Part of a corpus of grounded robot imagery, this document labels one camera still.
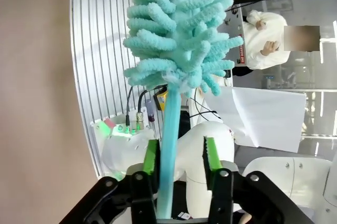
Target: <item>metal grille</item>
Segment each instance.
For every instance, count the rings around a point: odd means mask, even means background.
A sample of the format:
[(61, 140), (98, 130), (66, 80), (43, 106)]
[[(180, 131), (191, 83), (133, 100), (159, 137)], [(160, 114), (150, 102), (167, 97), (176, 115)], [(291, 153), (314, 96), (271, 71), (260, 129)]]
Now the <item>metal grille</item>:
[[(97, 176), (102, 174), (92, 124), (124, 113), (130, 89), (123, 71), (137, 58), (123, 46), (128, 34), (126, 9), (131, 0), (71, 0), (71, 38), (74, 75), (87, 143)], [(136, 108), (143, 87), (132, 91), (130, 108)], [(154, 91), (145, 95), (150, 99)], [(161, 138), (163, 114), (156, 113)]]

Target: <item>screw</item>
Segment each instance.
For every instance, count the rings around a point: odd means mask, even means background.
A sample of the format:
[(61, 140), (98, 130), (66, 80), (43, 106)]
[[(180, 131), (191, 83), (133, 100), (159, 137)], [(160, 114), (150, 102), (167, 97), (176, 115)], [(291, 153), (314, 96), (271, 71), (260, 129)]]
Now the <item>screw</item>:
[(106, 185), (106, 187), (110, 187), (110, 186), (112, 186), (114, 183), (112, 183), (112, 181), (107, 181), (106, 183), (105, 183), (105, 185)]
[(225, 170), (222, 170), (222, 171), (220, 171), (220, 175), (222, 177), (228, 177), (229, 173), (227, 171), (225, 171)]
[(260, 178), (257, 175), (251, 175), (251, 181), (257, 182)]
[(143, 179), (143, 175), (141, 175), (141, 174), (136, 174), (136, 179), (137, 179), (137, 180), (142, 180), (142, 179)]

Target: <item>white sheet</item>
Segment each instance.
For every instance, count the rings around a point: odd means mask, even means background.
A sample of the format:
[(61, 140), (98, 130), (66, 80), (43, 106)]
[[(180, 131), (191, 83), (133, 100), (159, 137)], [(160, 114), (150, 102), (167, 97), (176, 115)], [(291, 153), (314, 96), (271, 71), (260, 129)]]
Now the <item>white sheet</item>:
[(209, 108), (235, 132), (238, 145), (298, 151), (304, 94), (222, 87), (221, 95), (207, 93), (204, 97)]

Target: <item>beige floor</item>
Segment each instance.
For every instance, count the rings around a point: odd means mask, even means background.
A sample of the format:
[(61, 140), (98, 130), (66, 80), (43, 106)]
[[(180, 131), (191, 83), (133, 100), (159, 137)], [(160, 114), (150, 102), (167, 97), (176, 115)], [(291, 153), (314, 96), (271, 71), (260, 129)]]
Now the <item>beige floor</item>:
[(0, 223), (58, 223), (95, 182), (69, 0), (0, 0)]

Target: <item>hand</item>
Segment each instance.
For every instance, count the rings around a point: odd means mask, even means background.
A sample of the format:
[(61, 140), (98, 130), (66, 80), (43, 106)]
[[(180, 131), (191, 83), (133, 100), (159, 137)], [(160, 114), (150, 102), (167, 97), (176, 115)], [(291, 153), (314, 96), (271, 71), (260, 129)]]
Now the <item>hand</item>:
[(279, 50), (279, 46), (280, 46), (279, 42), (267, 41), (263, 47), (263, 50), (261, 50), (261, 54), (263, 56), (268, 56), (270, 53)]
[(265, 29), (265, 22), (257, 21), (255, 27), (256, 27), (257, 30), (263, 30), (263, 29)]

